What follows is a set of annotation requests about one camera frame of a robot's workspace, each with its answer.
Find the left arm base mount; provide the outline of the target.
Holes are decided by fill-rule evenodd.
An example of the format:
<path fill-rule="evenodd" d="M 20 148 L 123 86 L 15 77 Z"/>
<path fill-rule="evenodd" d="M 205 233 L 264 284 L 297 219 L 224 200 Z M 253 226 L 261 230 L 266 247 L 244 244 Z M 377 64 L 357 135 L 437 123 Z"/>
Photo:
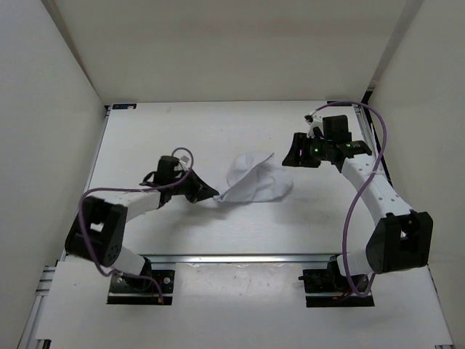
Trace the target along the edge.
<path fill-rule="evenodd" d="M 172 305 L 174 293 L 174 269 L 152 269 L 151 278 L 160 286 L 158 288 L 149 280 L 138 280 L 124 276 L 112 276 L 107 296 L 109 305 Z"/>

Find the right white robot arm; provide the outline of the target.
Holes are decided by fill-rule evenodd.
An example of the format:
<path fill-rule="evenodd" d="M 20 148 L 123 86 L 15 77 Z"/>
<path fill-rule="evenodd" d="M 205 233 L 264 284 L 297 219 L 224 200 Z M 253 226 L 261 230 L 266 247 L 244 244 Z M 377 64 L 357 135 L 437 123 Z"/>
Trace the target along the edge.
<path fill-rule="evenodd" d="M 326 273 L 327 284 L 341 291 L 352 283 L 352 275 L 424 267 L 429 259 L 433 219 L 427 212 L 415 211 L 387 178 L 374 170 L 376 158 L 366 143 L 334 143 L 297 132 L 283 165 L 318 168 L 324 161 L 350 181 L 375 225 L 365 246 L 337 257 L 338 265 Z"/>

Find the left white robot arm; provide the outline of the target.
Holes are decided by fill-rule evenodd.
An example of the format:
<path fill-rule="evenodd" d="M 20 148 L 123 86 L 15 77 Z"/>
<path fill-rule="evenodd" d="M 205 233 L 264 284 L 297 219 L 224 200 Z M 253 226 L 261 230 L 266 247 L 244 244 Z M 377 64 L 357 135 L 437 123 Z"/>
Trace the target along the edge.
<path fill-rule="evenodd" d="M 192 170 L 150 172 L 141 185 L 146 189 L 121 191 L 113 201 L 85 197 L 65 240 L 68 254 L 120 274 L 137 291 L 150 287 L 153 274 L 144 257 L 123 246 L 126 224 L 160 209 L 174 196 L 196 204 L 219 195 Z"/>

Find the white skirt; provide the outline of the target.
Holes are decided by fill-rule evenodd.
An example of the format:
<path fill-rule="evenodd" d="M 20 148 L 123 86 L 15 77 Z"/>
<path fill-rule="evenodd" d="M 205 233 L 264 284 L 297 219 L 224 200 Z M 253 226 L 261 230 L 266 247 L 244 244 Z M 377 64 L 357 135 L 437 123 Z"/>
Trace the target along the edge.
<path fill-rule="evenodd" d="M 277 201 L 293 186 L 291 173 L 279 165 L 273 152 L 252 151 L 234 159 L 214 200 L 231 204 Z"/>

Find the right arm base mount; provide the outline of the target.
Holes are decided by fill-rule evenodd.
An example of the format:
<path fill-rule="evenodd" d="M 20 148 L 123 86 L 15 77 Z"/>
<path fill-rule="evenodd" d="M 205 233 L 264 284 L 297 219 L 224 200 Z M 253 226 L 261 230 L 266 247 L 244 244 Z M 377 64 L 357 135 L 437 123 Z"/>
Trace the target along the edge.
<path fill-rule="evenodd" d="M 369 308 L 374 300 L 357 296 L 349 287 L 336 262 L 329 262 L 326 269 L 304 269 L 299 277 L 304 284 L 307 308 Z"/>

